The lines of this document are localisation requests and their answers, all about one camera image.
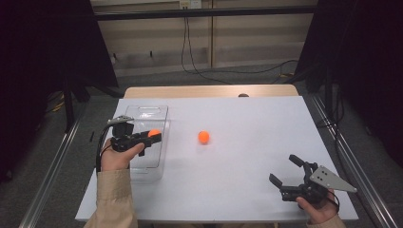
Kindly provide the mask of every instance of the small round ball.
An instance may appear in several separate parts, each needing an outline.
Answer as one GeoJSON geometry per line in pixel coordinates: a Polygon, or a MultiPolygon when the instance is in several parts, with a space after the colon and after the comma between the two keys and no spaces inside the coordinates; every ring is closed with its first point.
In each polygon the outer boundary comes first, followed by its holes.
{"type": "Polygon", "coordinates": [[[206,144],[210,140],[210,135],[208,134],[207,131],[201,131],[199,132],[199,142],[206,144]]]}
{"type": "Polygon", "coordinates": [[[161,133],[161,131],[159,129],[152,129],[152,130],[148,131],[148,137],[158,135],[160,133],[161,133]]]}

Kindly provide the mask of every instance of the hand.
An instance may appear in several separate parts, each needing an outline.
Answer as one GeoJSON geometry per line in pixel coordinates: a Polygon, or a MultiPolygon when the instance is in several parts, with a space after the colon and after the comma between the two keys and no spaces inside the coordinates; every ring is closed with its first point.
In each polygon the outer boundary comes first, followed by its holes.
{"type": "Polygon", "coordinates": [[[143,150],[144,143],[138,143],[125,152],[116,152],[110,144],[110,139],[106,140],[104,148],[102,149],[102,151],[104,151],[101,158],[102,171],[126,169],[130,160],[143,150]]]}
{"type": "MultiPolygon", "coordinates": [[[[333,189],[329,189],[328,199],[335,200],[335,196],[332,194],[335,191],[333,189]]],[[[330,203],[327,199],[324,199],[320,205],[312,205],[306,199],[298,197],[296,199],[299,206],[304,209],[311,219],[308,223],[310,224],[320,224],[331,218],[333,218],[337,214],[336,207],[330,203]]]]}

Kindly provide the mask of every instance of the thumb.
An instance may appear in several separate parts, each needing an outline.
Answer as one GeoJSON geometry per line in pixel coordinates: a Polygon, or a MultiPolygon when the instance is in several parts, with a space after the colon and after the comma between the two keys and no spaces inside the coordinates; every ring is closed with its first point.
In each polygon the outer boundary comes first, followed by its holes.
{"type": "Polygon", "coordinates": [[[126,150],[123,154],[125,155],[125,158],[130,161],[136,156],[137,154],[140,154],[144,150],[144,143],[138,143],[135,146],[131,147],[130,149],[126,150]]]}
{"type": "Polygon", "coordinates": [[[306,199],[302,197],[297,197],[296,202],[299,206],[304,209],[311,217],[317,213],[317,209],[311,205],[306,199]]]}

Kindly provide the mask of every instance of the white table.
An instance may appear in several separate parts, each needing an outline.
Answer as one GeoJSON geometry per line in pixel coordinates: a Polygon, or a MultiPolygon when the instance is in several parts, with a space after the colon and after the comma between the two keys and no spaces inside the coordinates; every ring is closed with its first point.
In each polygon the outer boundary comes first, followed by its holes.
{"type": "MultiPolygon", "coordinates": [[[[169,138],[163,178],[132,185],[139,220],[152,222],[284,222],[306,220],[295,202],[281,200],[269,181],[303,182],[295,154],[336,172],[315,124],[299,96],[270,98],[121,99],[128,105],[168,105],[169,138]],[[210,132],[208,145],[197,141],[210,132]]],[[[342,219],[358,219],[345,192],[336,191],[342,219]]],[[[92,176],[76,219],[87,220],[96,205],[92,176]]]]}

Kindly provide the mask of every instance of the black horizontal bar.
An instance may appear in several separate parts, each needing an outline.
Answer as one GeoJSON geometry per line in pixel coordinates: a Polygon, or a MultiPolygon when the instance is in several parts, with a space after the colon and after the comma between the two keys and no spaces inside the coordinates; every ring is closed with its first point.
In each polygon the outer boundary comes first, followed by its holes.
{"type": "Polygon", "coordinates": [[[210,17],[210,16],[240,16],[240,15],[267,15],[267,14],[301,14],[314,13],[316,6],[301,7],[274,7],[274,8],[246,8],[246,9],[173,9],[155,11],[131,12],[97,12],[97,21],[181,18],[181,17],[210,17]]]}

